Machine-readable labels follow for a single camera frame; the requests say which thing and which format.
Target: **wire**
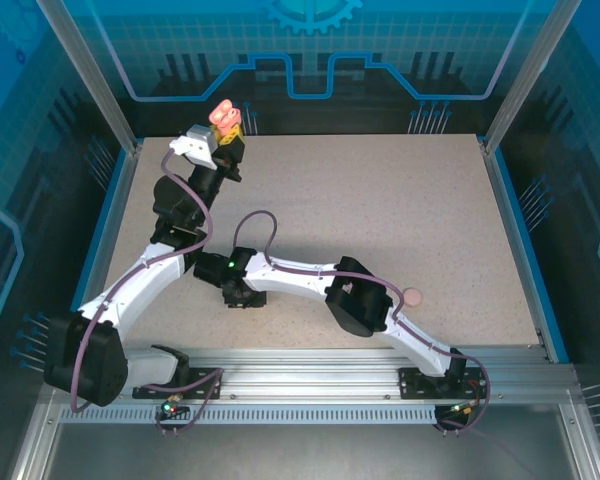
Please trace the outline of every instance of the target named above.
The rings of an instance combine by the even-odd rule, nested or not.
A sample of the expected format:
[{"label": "wire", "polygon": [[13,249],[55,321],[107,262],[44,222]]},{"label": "wire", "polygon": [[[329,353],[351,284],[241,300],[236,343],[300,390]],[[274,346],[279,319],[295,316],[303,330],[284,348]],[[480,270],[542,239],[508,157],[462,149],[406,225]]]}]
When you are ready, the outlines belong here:
[{"label": "wire", "polygon": [[80,413],[85,408],[87,408],[89,405],[91,405],[91,402],[85,402],[81,406],[78,406],[78,383],[80,381],[80,370],[82,369],[82,361],[84,360],[84,353],[87,349],[87,345],[89,344],[89,339],[91,338],[91,334],[93,333],[93,330],[95,329],[96,324],[98,323],[98,320],[100,319],[100,317],[102,317],[102,314],[108,308],[108,304],[113,299],[115,294],[118,293],[118,291],[124,286],[124,284],[127,283],[129,280],[131,280],[141,270],[143,270],[145,268],[150,268],[151,265],[154,265],[158,262],[162,262],[163,260],[167,260],[172,257],[177,257],[179,255],[186,255],[186,254],[191,253],[199,248],[202,248],[207,242],[209,242],[209,240],[211,240],[211,236],[213,235],[213,221],[211,220],[211,215],[209,214],[209,209],[204,204],[204,201],[202,201],[202,199],[198,196],[198,194],[196,194],[196,192],[193,191],[193,189],[189,185],[187,185],[187,183],[184,180],[182,180],[180,177],[177,177],[171,170],[169,170],[167,168],[167,163],[168,163],[169,159],[171,158],[171,156],[173,155],[173,153],[174,153],[174,151],[172,148],[170,148],[167,151],[166,155],[164,156],[164,158],[162,160],[162,163],[160,164],[160,168],[162,168],[162,171],[164,172],[164,174],[167,177],[169,177],[174,183],[176,183],[180,188],[182,188],[196,202],[196,204],[202,211],[204,218],[207,222],[207,230],[208,230],[207,235],[201,241],[199,241],[198,243],[196,243],[194,245],[191,245],[190,247],[183,248],[181,250],[177,250],[177,251],[170,252],[170,253],[165,253],[164,255],[159,255],[150,260],[147,260],[146,263],[140,263],[140,264],[136,265],[134,268],[129,270],[127,273],[125,273],[111,287],[111,290],[109,290],[109,293],[105,296],[102,303],[98,306],[96,313],[94,314],[93,318],[89,322],[89,325],[87,326],[87,329],[84,332],[84,336],[82,337],[82,340],[80,342],[80,347],[78,348],[78,353],[76,355],[76,360],[75,360],[75,364],[73,367],[73,376],[71,378],[71,390],[70,390],[70,392],[71,392],[71,411],[73,411],[74,413]]},{"label": "wire", "polygon": [[256,215],[267,215],[273,221],[273,229],[272,229],[271,235],[269,236],[269,239],[267,240],[267,243],[265,244],[265,247],[264,247],[264,258],[272,268],[280,270],[281,272],[292,273],[292,274],[296,274],[296,275],[308,275],[308,276],[314,276],[314,277],[315,276],[320,276],[320,277],[332,276],[332,277],[358,278],[361,280],[368,280],[370,282],[375,282],[384,287],[387,287],[390,290],[393,290],[393,292],[398,297],[398,305],[393,310],[393,313],[391,314],[391,316],[392,316],[394,322],[396,322],[404,331],[406,331],[409,335],[414,337],[419,342],[423,343],[427,348],[429,348],[430,350],[433,350],[436,353],[439,353],[440,355],[444,355],[446,357],[451,357],[451,358],[458,358],[458,359],[462,359],[462,360],[469,360],[470,362],[475,363],[482,371],[482,375],[484,375],[484,379],[487,382],[486,383],[486,394],[485,394],[484,404],[482,406],[482,409],[478,412],[476,417],[473,419],[473,421],[469,425],[466,425],[462,428],[462,431],[468,431],[468,430],[471,430],[474,428],[474,426],[480,421],[480,419],[484,415],[484,412],[487,410],[487,406],[489,405],[489,401],[491,400],[491,381],[489,380],[489,374],[487,372],[487,369],[485,368],[485,366],[482,364],[482,362],[480,360],[478,360],[475,357],[472,357],[471,355],[447,352],[447,351],[437,347],[433,343],[429,342],[427,339],[423,338],[420,334],[418,334],[411,327],[409,327],[409,325],[402,322],[398,318],[398,315],[400,314],[400,311],[402,310],[402,307],[404,306],[404,295],[398,287],[396,287],[394,284],[392,284],[386,280],[383,280],[382,278],[374,277],[373,275],[366,275],[363,273],[344,272],[344,271],[338,271],[338,270],[315,272],[312,270],[301,270],[301,269],[297,269],[297,268],[285,267],[283,265],[278,265],[278,264],[273,263],[273,261],[271,260],[271,257],[269,256],[269,249],[271,248],[271,244],[273,243],[273,240],[274,240],[276,234],[278,233],[278,219],[276,218],[276,216],[273,213],[271,213],[268,210],[256,210],[254,212],[247,214],[242,220],[240,220],[240,222],[236,226],[236,230],[233,234],[233,248],[235,248],[237,246],[238,234],[240,233],[240,229],[242,228],[244,223],[247,220],[249,220],[251,217],[254,217]]},{"label": "wire", "polygon": [[[458,428],[462,427],[462,424],[454,422],[453,420],[442,420],[442,423],[446,423],[448,425],[451,425],[452,427],[456,427],[458,431],[466,430],[463,428]],[[475,433],[479,437],[482,437],[486,440],[495,443],[498,447],[500,447],[501,450],[503,450],[507,455],[509,455],[514,462],[516,462],[523,470],[529,473],[533,478],[540,478],[539,475],[537,475],[533,470],[531,470],[531,468],[529,468],[515,453],[513,453],[513,451],[509,449],[509,447],[507,447],[503,442],[501,442],[495,435],[489,435],[488,433],[484,433],[478,430],[477,428],[474,428],[472,433]]]},{"label": "wire", "polygon": [[[186,425],[183,425],[182,427],[178,427],[178,428],[174,427],[174,430],[173,430],[174,435],[177,435],[177,432],[185,432],[185,431],[189,430],[191,427],[193,427],[197,423],[197,421],[202,416],[202,412],[204,412],[205,408],[207,408],[207,405],[209,404],[209,400],[211,400],[213,391],[216,389],[216,386],[218,385],[218,382],[220,381],[220,377],[222,376],[223,371],[224,370],[222,370],[221,368],[218,368],[217,370],[214,370],[213,372],[211,372],[209,375],[207,375],[207,376],[201,378],[200,380],[193,382],[192,384],[189,384],[185,387],[166,388],[166,387],[161,387],[159,385],[146,385],[146,388],[151,388],[152,390],[155,390],[157,392],[180,393],[180,392],[185,392],[187,390],[191,390],[192,388],[196,388],[197,386],[202,385],[203,383],[207,382],[211,378],[214,379],[213,385],[211,385],[211,387],[209,388],[209,391],[207,392],[207,396],[204,398],[204,401],[202,402],[202,405],[200,405],[200,408],[198,409],[196,414],[193,416],[193,418],[191,420],[189,420],[189,423],[187,423]],[[170,431],[169,429],[164,428],[164,426],[160,422],[159,415],[156,415],[156,426],[160,430],[162,430],[163,434]]]},{"label": "wire", "polygon": [[479,406],[480,405],[480,386],[479,386],[480,384],[478,383],[477,380],[473,380],[473,379],[469,380],[467,383],[469,385],[471,385],[471,388],[473,388],[473,391],[476,392],[476,402],[477,402],[476,406]]}]

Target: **beige speckled table surface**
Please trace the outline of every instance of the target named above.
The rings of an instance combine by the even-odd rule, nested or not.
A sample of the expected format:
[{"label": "beige speckled table surface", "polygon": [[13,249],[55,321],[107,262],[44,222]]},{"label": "beige speckled table surface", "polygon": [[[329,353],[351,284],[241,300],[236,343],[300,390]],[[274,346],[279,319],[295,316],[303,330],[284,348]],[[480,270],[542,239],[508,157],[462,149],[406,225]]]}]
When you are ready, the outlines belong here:
[{"label": "beige speckled table surface", "polygon": [[[142,253],[155,222],[153,185],[167,138],[149,138],[133,179],[107,285]],[[206,251],[228,255],[233,230],[256,209],[279,219],[278,258],[353,256],[375,275],[422,290],[405,313],[454,345],[537,343],[531,315],[476,137],[364,135],[247,137],[241,184],[225,181]],[[175,157],[185,178],[191,166]],[[240,245],[262,249],[266,217]],[[158,296],[126,343],[213,348],[364,348],[374,338],[338,327],[324,304],[268,294],[261,309],[227,309],[220,291],[187,274]]]}]

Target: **pink object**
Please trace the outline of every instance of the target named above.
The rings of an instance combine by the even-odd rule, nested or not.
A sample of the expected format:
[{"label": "pink object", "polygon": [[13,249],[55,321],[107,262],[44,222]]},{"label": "pink object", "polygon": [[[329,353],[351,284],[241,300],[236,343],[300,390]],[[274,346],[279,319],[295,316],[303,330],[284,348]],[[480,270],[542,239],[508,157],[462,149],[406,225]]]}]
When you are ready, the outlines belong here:
[{"label": "pink object", "polygon": [[235,125],[242,123],[242,115],[240,114],[240,110],[233,108],[231,100],[226,99],[221,101],[213,112],[209,114],[209,121],[213,125],[217,125],[218,130],[224,136]]},{"label": "pink object", "polygon": [[237,108],[232,108],[227,112],[227,114],[220,120],[218,124],[218,130],[224,136],[237,124],[242,121],[242,115],[240,114],[240,110]]},{"label": "pink object", "polygon": [[407,288],[404,291],[404,303],[407,307],[418,307],[422,303],[422,292],[417,288]]},{"label": "pink object", "polygon": [[221,101],[216,108],[209,114],[209,121],[214,125],[219,125],[222,118],[227,114],[229,110],[233,108],[233,103],[228,98]]}]

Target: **gray floor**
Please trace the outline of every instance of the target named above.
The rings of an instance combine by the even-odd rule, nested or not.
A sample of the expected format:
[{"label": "gray floor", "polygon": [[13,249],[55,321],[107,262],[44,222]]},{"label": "gray floor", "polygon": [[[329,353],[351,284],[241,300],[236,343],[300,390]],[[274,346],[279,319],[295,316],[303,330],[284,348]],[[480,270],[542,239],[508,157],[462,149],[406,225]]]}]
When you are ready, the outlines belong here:
[{"label": "gray floor", "polygon": [[[494,407],[480,431],[539,479],[573,476],[550,407]],[[146,426],[61,428],[48,480],[258,479],[528,480],[493,439],[443,438],[426,426],[199,426],[162,438]]]}]

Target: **black bracket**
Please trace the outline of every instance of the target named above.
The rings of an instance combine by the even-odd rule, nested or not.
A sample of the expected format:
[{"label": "black bracket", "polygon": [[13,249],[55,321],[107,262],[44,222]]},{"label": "black bracket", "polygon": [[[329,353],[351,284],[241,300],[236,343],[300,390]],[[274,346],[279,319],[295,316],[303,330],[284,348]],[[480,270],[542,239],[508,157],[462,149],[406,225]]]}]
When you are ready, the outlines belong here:
[{"label": "black bracket", "polygon": [[[90,321],[80,312],[51,318],[44,381],[52,387],[71,390],[78,348]],[[118,330],[111,322],[96,323],[82,360],[78,396],[99,407],[109,405],[118,398],[128,373]]]},{"label": "black bracket", "polygon": [[224,304],[229,308],[260,308],[267,304],[267,292],[251,290],[245,283],[247,264],[258,252],[236,247],[230,257],[217,253],[200,254],[193,275],[222,289]]},{"label": "black bracket", "polygon": [[477,367],[465,367],[462,376],[451,383],[446,377],[427,377],[417,368],[399,368],[398,385],[402,400],[475,400],[476,395],[480,399],[487,396],[486,380]]},{"label": "black bracket", "polygon": [[[336,265],[339,272],[373,276],[355,258],[342,257]],[[326,290],[325,303],[338,325],[352,335],[370,337],[387,329],[386,318],[393,304],[387,289],[369,280],[338,276]]]},{"label": "black bracket", "polygon": [[[189,385],[196,380],[200,380],[202,377],[206,377],[210,373],[216,371],[217,368],[189,368],[189,376],[186,382],[183,382],[184,385]],[[222,377],[220,377],[220,381],[214,382],[213,379],[209,379],[209,381],[204,382],[202,385],[199,385],[196,388],[192,388],[185,392],[182,396],[183,400],[204,400],[207,398],[207,394],[211,389],[212,385],[216,385],[211,397],[211,400],[217,400],[220,398],[220,391],[222,387]],[[172,393],[164,393],[164,392],[156,392],[155,390],[151,390],[145,387],[136,387],[133,389],[132,397],[137,400],[166,400]]]},{"label": "black bracket", "polygon": [[185,420],[185,415],[189,413],[191,409],[186,405],[178,405],[175,412],[165,413],[160,407],[156,407],[156,417],[161,422],[167,420]]}]

